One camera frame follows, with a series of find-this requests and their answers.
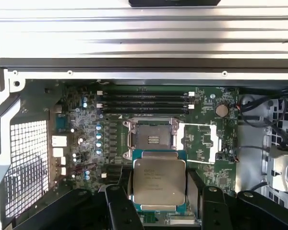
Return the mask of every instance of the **chip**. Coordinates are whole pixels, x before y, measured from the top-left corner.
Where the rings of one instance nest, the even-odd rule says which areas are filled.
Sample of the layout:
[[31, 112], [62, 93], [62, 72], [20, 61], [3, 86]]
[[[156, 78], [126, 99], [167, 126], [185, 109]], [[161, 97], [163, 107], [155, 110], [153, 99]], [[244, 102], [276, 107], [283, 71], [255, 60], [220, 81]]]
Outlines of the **chip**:
[[141, 205], [179, 206], [185, 202], [183, 160], [137, 159], [133, 169], [133, 201]]
[[137, 149], [171, 149], [171, 125], [137, 125]]

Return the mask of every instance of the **black ram slot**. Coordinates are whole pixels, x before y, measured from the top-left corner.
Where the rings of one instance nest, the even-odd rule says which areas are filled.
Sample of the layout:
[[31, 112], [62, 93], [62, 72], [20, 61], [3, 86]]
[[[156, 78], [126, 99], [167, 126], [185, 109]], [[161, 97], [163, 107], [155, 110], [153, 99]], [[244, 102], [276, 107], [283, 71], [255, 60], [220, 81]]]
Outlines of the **black ram slot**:
[[148, 92], [148, 91], [137, 91], [137, 92], [110, 91], [110, 92], [103, 92], [103, 96], [104, 97], [112, 97], [112, 96], [189, 97], [188, 93], [182, 93], [182, 92]]
[[102, 110], [101, 113], [103, 114], [175, 114], [175, 115], [181, 115], [181, 114], [188, 114], [188, 110], [161, 110], [161, 109], [150, 109], [150, 110], [133, 110], [133, 109], [108, 109], [108, 110]]
[[139, 100], [134, 100], [134, 101], [125, 101], [124, 99], [123, 100], [117, 100], [117, 101], [112, 101], [112, 102], [107, 102], [107, 101], [102, 101], [102, 100], [99, 100], [98, 101], [99, 103], [103, 103], [103, 104], [108, 104], [108, 105], [111, 105], [111, 104], [138, 104], [138, 103], [146, 103], [146, 104], [155, 104], [155, 105], [164, 105], [164, 104], [181, 104], [181, 105], [184, 105], [184, 104], [190, 104], [190, 102], [175, 102], [175, 101], [139, 101]]
[[137, 103], [137, 104], [104, 104], [104, 109], [115, 109], [115, 108], [139, 108], [139, 109], [187, 109], [187, 105], [179, 105], [179, 104], [145, 104], [145, 103]]
[[150, 103], [170, 103], [170, 102], [179, 102], [185, 103], [188, 102], [187, 98], [151, 98], [151, 97], [117, 97], [117, 98], [101, 98], [99, 102], [150, 102]]

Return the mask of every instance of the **blue capacitor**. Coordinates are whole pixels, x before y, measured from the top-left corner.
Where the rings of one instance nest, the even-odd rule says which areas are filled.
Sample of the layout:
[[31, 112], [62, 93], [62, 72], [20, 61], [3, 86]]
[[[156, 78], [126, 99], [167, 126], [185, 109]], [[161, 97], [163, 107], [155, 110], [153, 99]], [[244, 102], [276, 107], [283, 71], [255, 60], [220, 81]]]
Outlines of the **blue capacitor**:
[[100, 147], [102, 146], [102, 143], [99, 141], [99, 142], [96, 143], [96, 146], [97, 146], [98, 148], [100, 148]]
[[98, 139], [98, 140], [101, 139], [101, 134], [100, 133], [96, 134], [96, 139]]
[[96, 125], [96, 130], [101, 130], [101, 125]]

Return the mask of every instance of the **silver metal frame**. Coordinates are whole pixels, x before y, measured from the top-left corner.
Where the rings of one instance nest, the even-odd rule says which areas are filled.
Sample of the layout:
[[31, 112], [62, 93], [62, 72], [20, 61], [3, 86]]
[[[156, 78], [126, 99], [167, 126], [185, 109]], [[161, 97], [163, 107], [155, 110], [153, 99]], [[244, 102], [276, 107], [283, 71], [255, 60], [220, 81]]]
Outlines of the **silver metal frame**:
[[[127, 1], [0, 1], [0, 58], [288, 58], [288, 4], [139, 8]], [[20, 86], [9, 84], [19, 81]], [[27, 79], [288, 80], [288, 73], [0, 72], [0, 104]], [[10, 164], [10, 120], [1, 118], [0, 182]]]

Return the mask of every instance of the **ram slot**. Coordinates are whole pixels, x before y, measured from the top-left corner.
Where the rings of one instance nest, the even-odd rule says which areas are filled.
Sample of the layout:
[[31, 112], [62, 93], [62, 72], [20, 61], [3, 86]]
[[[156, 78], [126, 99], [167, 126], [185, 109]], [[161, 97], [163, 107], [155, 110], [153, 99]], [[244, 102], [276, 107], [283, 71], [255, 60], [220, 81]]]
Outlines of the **ram slot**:
[[103, 92], [104, 97], [120, 97], [120, 96], [154, 96], [154, 97], [188, 97], [188, 93], [182, 92], [150, 92], [150, 91], [137, 91], [137, 92], [119, 92], [107, 91]]
[[102, 109], [101, 113], [103, 114], [163, 114], [163, 115], [182, 115], [188, 114], [189, 111], [186, 109], [176, 109], [176, 110], [169, 110], [169, 109]]
[[118, 97], [118, 98], [100, 98], [101, 103], [130, 103], [130, 102], [147, 102], [147, 103], [186, 103], [188, 98], [155, 98], [155, 97]]

